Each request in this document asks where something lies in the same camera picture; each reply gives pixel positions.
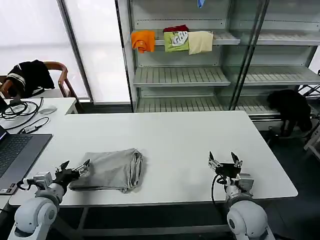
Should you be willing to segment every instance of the metal shelf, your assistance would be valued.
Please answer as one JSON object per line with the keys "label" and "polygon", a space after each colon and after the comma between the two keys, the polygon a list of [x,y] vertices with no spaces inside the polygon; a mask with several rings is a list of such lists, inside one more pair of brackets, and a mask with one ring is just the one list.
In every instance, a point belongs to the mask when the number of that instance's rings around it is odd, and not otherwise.
{"label": "metal shelf", "polygon": [[258,45],[286,45],[286,46],[318,46],[320,32],[273,30],[262,31]]}
{"label": "metal shelf", "polygon": [[213,67],[138,67],[136,87],[216,87],[229,86],[221,69]]}
{"label": "metal shelf", "polygon": [[[165,45],[165,37],[163,30],[157,29],[155,31],[155,45],[156,46],[164,46]],[[240,39],[234,37],[230,32],[225,30],[203,30],[203,31],[212,31],[213,32],[213,42],[212,45],[239,45]]]}
{"label": "metal shelf", "polygon": [[223,111],[216,97],[140,98],[138,113]]}
{"label": "metal shelf", "polygon": [[[237,79],[238,67],[230,67]],[[320,76],[305,66],[250,66],[244,86],[288,86],[320,84]]]}
{"label": "metal shelf", "polygon": [[235,110],[245,111],[249,116],[280,115],[279,112],[273,111],[268,106],[268,102],[266,99],[266,96],[241,96]]}

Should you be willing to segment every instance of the white table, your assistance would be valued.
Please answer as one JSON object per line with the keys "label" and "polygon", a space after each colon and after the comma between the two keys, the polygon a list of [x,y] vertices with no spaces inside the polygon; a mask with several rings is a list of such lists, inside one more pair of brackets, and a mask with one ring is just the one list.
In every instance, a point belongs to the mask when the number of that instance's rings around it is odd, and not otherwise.
{"label": "white table", "polygon": [[[242,172],[254,178],[255,199],[298,194],[282,166],[243,111],[166,112],[65,115],[54,124],[54,137],[34,164],[29,177],[70,160],[76,167],[86,152],[137,148],[145,157],[141,186],[130,194],[118,190],[71,191],[61,206],[127,206],[211,201],[215,173],[209,151],[220,162],[243,160]],[[33,198],[36,188],[18,190],[9,204]],[[222,185],[214,198],[225,199]]]}
{"label": "white table", "polygon": [[[5,99],[5,101],[9,104],[10,100],[9,99]],[[37,105],[40,104],[40,99],[39,98],[29,98],[29,99],[22,99],[22,101],[30,101],[30,102],[34,102]],[[41,119],[43,117],[49,117],[50,118],[50,122],[48,122],[45,126],[43,126],[42,128],[40,128],[38,130],[38,134],[41,133],[49,133],[48,132],[48,128],[52,126],[52,122],[55,122],[56,119],[60,119],[62,116],[66,115],[66,114],[71,114],[71,113],[77,113],[77,109],[75,107],[75,103],[76,103],[76,99],[74,97],[68,97],[68,98],[44,98],[43,99],[43,104],[42,107],[40,108],[40,110],[42,109],[46,109],[49,108],[51,106],[55,106],[57,108],[57,110],[49,115],[43,115],[40,113],[37,113],[32,120],[30,120],[27,124],[25,125],[29,125],[31,123],[33,123],[34,121]],[[28,112],[31,112],[35,109],[35,106],[30,105],[28,107]],[[29,119],[30,116],[20,116],[11,120],[6,120],[6,119],[0,119],[0,125],[7,129],[7,128],[11,128],[14,126],[17,126],[23,122],[25,122],[27,119]],[[24,126],[9,130],[8,132],[11,134],[16,134],[20,129],[22,129]]]}
{"label": "white table", "polygon": [[[22,99],[22,101],[31,101],[31,102],[34,102],[38,105],[40,104],[40,99],[30,99],[29,98],[29,99]],[[55,106],[57,108],[57,110],[54,113],[49,114],[49,115],[42,115],[42,114],[38,113],[36,116],[34,116],[34,118],[32,118],[32,120],[30,122],[27,123],[27,125],[33,123],[34,121],[36,121],[42,117],[49,117],[50,122],[48,122],[45,126],[40,128],[36,133],[37,134],[50,134],[52,132],[50,129],[55,124],[55,122],[57,122],[59,119],[63,118],[63,116],[66,114],[77,113],[75,103],[76,103],[76,99],[74,97],[70,97],[70,98],[45,98],[43,100],[43,105],[42,105],[41,109],[45,109],[49,106]],[[30,118],[30,116],[18,117],[15,120],[0,119],[0,125],[3,128],[14,127],[14,126],[17,126],[17,125],[23,123],[28,118]],[[15,134],[21,128],[23,128],[23,126],[18,127],[16,129],[9,130],[9,133]],[[10,197],[11,196],[1,196],[0,195],[0,208],[1,209],[5,208]]]}

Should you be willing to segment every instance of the red cloth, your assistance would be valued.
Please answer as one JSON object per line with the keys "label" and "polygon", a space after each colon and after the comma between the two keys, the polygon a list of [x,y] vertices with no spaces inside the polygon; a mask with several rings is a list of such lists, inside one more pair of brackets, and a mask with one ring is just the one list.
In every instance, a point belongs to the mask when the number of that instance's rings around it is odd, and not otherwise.
{"label": "red cloth", "polygon": [[189,32],[189,28],[186,25],[181,26],[171,26],[163,29],[164,33],[167,32]]}

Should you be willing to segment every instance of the computer mouse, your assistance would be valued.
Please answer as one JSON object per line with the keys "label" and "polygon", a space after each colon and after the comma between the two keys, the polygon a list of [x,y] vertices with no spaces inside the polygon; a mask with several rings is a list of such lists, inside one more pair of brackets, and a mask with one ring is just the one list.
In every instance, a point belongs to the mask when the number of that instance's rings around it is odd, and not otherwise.
{"label": "computer mouse", "polygon": [[50,105],[42,110],[39,111],[40,114],[42,115],[49,115],[57,111],[57,108],[53,105]]}

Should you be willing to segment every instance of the blue object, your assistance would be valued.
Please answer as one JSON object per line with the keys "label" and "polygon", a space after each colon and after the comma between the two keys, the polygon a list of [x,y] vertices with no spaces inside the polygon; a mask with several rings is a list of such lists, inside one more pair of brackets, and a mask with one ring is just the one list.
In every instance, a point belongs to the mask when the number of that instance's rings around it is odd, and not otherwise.
{"label": "blue object", "polygon": [[206,0],[198,0],[198,8],[202,8]]}

